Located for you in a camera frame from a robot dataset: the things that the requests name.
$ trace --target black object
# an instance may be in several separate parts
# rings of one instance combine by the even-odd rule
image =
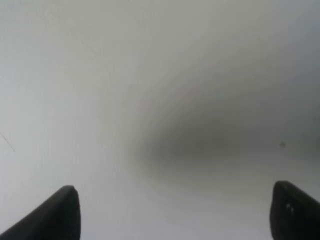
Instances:
[[[270,227],[274,240],[320,240],[320,204],[292,183],[277,181]]]
[[[0,235],[0,240],[79,240],[79,196],[63,186],[33,212]]]

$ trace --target white wall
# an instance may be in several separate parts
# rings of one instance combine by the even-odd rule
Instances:
[[[276,180],[320,199],[319,11],[2,0],[0,230],[68,184],[83,240],[271,239]]]

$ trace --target small dark speck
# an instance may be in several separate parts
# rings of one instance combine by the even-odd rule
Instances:
[[[279,147],[281,149],[285,149],[286,148],[286,143],[284,141],[280,142]]]

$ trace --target gray surface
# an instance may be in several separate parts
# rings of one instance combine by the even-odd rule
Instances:
[[[82,239],[271,239],[276,180],[320,199],[319,10],[2,1],[0,230],[68,184]]]

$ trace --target white ceiling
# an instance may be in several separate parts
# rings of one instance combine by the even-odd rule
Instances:
[[[320,199],[319,11],[2,0],[0,231],[68,184],[83,240],[271,239],[276,180]]]

